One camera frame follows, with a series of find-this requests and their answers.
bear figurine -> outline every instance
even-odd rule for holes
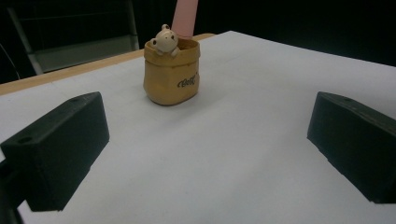
[[[164,24],[161,31],[150,40],[151,46],[157,50],[159,55],[170,53],[175,57],[179,51],[177,46],[178,37],[167,24]]]

black block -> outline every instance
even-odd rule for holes
[[[72,98],[1,144],[32,211],[63,210],[109,141],[99,92]]]
[[[369,201],[396,203],[396,120],[319,92],[308,139]]]

white table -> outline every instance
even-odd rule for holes
[[[23,203],[26,224],[396,222],[306,139],[318,91],[396,118],[395,67],[236,32],[200,43],[200,90],[180,105],[148,99],[144,58],[0,96],[0,142],[69,98],[104,98],[110,142],[62,212]]]

pink stick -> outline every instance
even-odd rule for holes
[[[172,30],[179,38],[192,38],[197,8],[198,0],[177,0]]]

wooden table edge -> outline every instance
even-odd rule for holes
[[[202,40],[213,36],[214,34],[201,34],[196,35],[194,40]],[[65,69],[61,69],[54,72],[49,72],[43,75],[28,77],[24,79],[20,79],[17,81],[12,81],[8,83],[4,83],[0,85],[0,95],[5,95],[8,93],[12,93],[15,91],[21,91],[24,89],[28,89],[31,87],[39,86],[42,84],[50,83],[53,81],[57,81],[60,79],[64,79],[67,77],[77,76],[83,73],[87,73],[96,69],[100,69],[103,67],[110,66],[112,64],[123,63],[132,59],[136,59],[142,57],[144,53],[143,49],[138,49],[135,51],[131,51],[128,53],[116,55],[113,57],[105,58],[102,60],[94,61],[91,63],[84,63],[72,67],[68,67]]]

